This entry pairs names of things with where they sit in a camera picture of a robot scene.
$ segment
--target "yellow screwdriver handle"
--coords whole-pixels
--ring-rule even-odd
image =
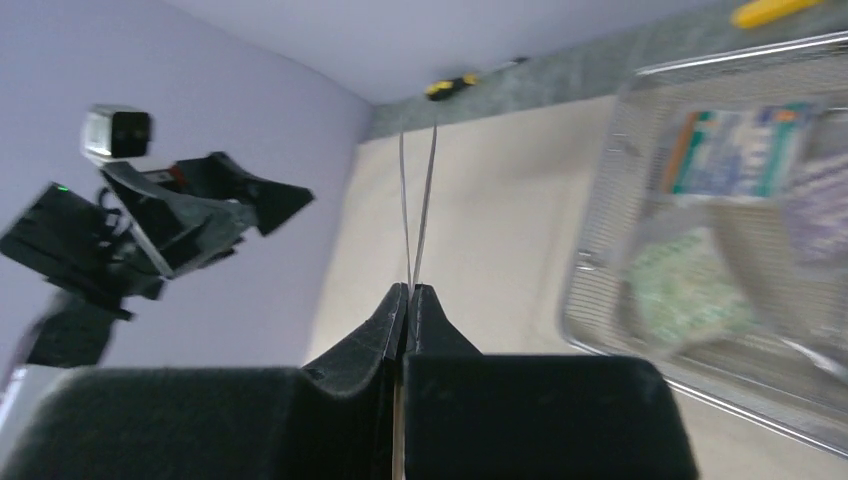
[[[754,0],[737,8],[731,21],[739,28],[755,28],[821,2],[822,0]]]

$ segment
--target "metal wire basket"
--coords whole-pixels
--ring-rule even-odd
[[[811,94],[848,106],[846,54],[842,32],[649,67],[630,78],[619,92],[563,296],[562,332],[573,345],[597,354],[647,354],[630,328],[626,285],[598,254],[667,208],[649,190],[662,167],[653,152],[669,117],[692,102]],[[729,263],[781,335],[848,362],[845,280],[798,278],[776,208],[711,208]],[[656,363],[684,393],[848,458],[848,386],[772,333],[758,330]]]

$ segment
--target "screwdriver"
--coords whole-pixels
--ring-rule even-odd
[[[821,2],[822,0],[754,0],[736,9],[731,22],[739,28],[755,28]]]
[[[477,85],[477,82],[482,77],[491,75],[495,72],[500,72],[510,67],[514,67],[526,61],[526,57],[518,57],[504,63],[503,65],[500,65],[497,68],[488,70],[483,73],[466,73],[461,77],[457,77],[451,80],[440,80],[427,87],[427,90],[425,90],[424,93],[427,95],[427,99],[431,102],[442,102],[449,98],[453,98],[454,95],[465,90],[468,87]]]

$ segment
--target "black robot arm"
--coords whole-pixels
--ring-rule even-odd
[[[51,183],[0,237],[0,253],[60,289],[22,340],[20,363],[97,364],[114,321],[132,317],[126,298],[159,299],[167,280],[234,255],[246,230],[269,235],[314,198],[248,173],[224,152],[140,172],[126,158],[146,154],[150,116],[114,107],[90,114],[83,152],[105,183],[96,203]],[[108,194],[120,208],[105,205]]]

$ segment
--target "beige surface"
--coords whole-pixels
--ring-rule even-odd
[[[557,312],[612,104],[605,97],[439,130],[421,281],[484,352],[575,353]],[[429,141],[429,131],[406,136],[415,224]],[[310,359],[405,280],[397,158],[397,137],[360,147]],[[678,399],[703,478],[848,478],[848,462]]]

